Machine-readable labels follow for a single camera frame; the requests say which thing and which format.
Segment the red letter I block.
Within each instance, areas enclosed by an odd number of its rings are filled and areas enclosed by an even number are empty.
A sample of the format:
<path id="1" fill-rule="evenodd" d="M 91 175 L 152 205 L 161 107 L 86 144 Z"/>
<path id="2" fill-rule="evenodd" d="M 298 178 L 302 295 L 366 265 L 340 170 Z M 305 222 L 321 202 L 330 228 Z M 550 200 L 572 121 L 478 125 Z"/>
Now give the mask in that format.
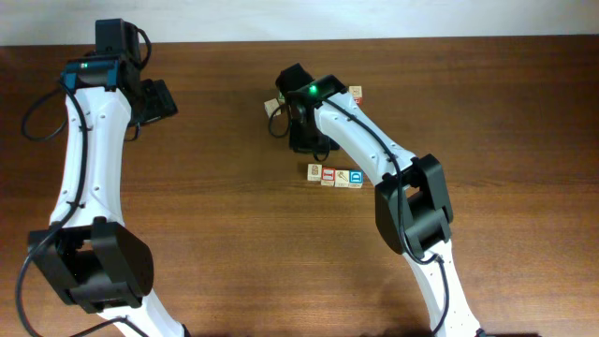
<path id="1" fill-rule="evenodd" d="M 321 184 L 325 186 L 334 186 L 336 180 L 336 169 L 335 168 L 322 168 L 321 171 Z"/>

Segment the ice cream cone block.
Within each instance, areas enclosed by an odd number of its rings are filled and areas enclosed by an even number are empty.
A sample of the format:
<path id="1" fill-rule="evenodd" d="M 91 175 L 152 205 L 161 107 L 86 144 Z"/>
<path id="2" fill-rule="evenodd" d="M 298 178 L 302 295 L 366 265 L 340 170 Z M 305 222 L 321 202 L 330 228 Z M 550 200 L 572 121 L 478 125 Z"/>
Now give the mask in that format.
<path id="1" fill-rule="evenodd" d="M 349 171 L 338 169 L 335 171 L 334 186 L 341 188 L 348 188 L 350 184 Z"/>

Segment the blue letter D block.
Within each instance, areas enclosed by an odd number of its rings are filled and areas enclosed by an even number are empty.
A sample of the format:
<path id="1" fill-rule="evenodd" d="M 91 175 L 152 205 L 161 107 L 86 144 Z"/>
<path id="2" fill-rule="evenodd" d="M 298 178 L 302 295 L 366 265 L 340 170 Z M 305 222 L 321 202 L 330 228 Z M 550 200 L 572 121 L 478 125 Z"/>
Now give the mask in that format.
<path id="1" fill-rule="evenodd" d="M 364 182 L 363 172 L 361 170 L 349 171 L 349 188 L 361 188 Z"/>

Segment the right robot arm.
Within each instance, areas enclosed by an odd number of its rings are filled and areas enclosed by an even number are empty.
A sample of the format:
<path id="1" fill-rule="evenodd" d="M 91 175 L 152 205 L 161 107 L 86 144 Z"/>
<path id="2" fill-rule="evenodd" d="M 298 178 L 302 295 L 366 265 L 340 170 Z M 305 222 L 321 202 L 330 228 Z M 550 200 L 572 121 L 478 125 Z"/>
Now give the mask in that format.
<path id="1" fill-rule="evenodd" d="M 324 162 L 344 150 L 374 187 L 375 224 L 386 245 L 409 264 L 434 336 L 483 336 L 466 300 L 452 254 L 454 214 L 441 163 L 418 157 L 387 136 L 335 76 L 313 78 L 299 64 L 275 81 L 295 153 Z"/>

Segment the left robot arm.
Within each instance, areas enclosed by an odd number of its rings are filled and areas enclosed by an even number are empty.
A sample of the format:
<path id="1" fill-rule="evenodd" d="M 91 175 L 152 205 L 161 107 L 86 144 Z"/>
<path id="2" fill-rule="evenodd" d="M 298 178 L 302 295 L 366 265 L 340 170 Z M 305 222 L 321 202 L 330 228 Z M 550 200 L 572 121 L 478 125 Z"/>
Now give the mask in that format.
<path id="1" fill-rule="evenodd" d="M 67 62 L 66 161 L 46 230 L 28 235 L 25 266 L 35 264 L 66 305 L 99 315 L 125 336 L 186 336 L 153 290 L 149 246 L 125 227 L 121 206 L 128 128 L 177 113 L 162 80 L 144 80 L 146 33 L 122 19 L 95 23 L 95 49 Z"/>

